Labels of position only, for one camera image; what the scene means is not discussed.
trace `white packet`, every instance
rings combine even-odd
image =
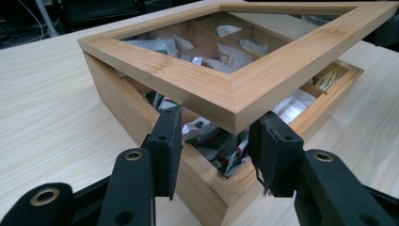
[[[220,62],[231,67],[234,72],[252,62],[252,56],[243,51],[222,44],[218,44],[217,48],[220,53]]]
[[[233,26],[233,25],[220,25],[217,27],[217,35],[220,38],[226,37],[232,33],[242,30],[241,27]]]
[[[191,50],[194,49],[194,45],[191,44],[190,41],[180,38],[179,36],[173,35],[175,40],[177,41],[178,45],[182,50]]]
[[[210,58],[204,57],[202,59],[202,62],[208,64],[211,68],[218,70],[220,72],[223,72],[223,73],[233,73],[234,72],[234,69],[232,67],[229,67],[216,59],[210,59]]]
[[[267,45],[258,45],[250,40],[240,40],[240,46],[241,48],[258,57],[263,57],[267,55]]]
[[[165,53],[172,57],[178,55],[175,39],[173,38],[167,40],[127,40],[126,42],[155,52]]]

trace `light wood tabletop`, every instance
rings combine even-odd
[[[103,179],[120,152],[137,147],[100,100],[77,39],[151,17],[0,51],[0,218],[35,186],[78,191]],[[363,184],[398,198],[399,54],[361,41],[340,59],[364,74],[306,149],[337,154]],[[178,196],[156,204],[158,225],[200,225]],[[234,222],[297,224],[293,199],[262,194]]]

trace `clamp jaw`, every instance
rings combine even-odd
[[[303,151],[303,139],[273,112],[249,129],[248,154],[264,190],[293,197],[301,225],[399,225],[399,201],[363,186],[335,154]]]

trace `bamboo frame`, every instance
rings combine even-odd
[[[238,134],[297,89],[297,84],[309,80],[310,74],[325,68],[387,21],[396,8],[395,2],[208,3],[202,8],[83,38],[79,43],[85,52]],[[346,13],[233,74],[192,65],[119,41],[217,11]]]
[[[137,18],[132,25],[79,40],[102,100],[136,143],[151,132],[159,114],[128,80],[120,79],[115,69],[239,133],[388,20],[397,3],[203,2],[197,6],[177,8],[150,19],[140,17],[144,19]],[[344,15],[233,74],[119,41],[218,11]],[[290,125],[305,140],[362,73],[344,62],[335,62],[335,66],[347,69],[345,76]],[[201,224],[230,225],[262,191],[255,180],[250,163],[226,179],[194,147],[184,144],[176,190]]]

